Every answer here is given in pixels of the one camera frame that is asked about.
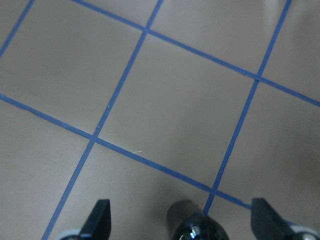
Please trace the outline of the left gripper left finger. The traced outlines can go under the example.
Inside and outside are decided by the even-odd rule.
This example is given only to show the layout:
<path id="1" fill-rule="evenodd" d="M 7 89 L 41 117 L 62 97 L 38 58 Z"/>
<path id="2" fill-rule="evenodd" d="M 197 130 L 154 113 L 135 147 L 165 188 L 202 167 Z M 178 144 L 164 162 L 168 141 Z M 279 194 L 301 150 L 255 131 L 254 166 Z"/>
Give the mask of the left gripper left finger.
<path id="1" fill-rule="evenodd" d="M 109 199 L 99 199 L 78 234 L 79 240 L 108 240 L 111 235 Z"/>

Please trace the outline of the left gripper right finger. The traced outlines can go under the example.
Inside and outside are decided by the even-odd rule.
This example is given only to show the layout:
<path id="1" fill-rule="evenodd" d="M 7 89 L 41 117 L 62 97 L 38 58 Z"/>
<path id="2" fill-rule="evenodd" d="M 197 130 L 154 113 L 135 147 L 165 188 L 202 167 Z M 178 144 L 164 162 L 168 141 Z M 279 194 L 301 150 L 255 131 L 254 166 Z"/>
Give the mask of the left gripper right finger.
<path id="1" fill-rule="evenodd" d="M 251 201 L 251 231 L 257 240 L 291 240 L 295 235 L 272 206 L 258 197 Z"/>

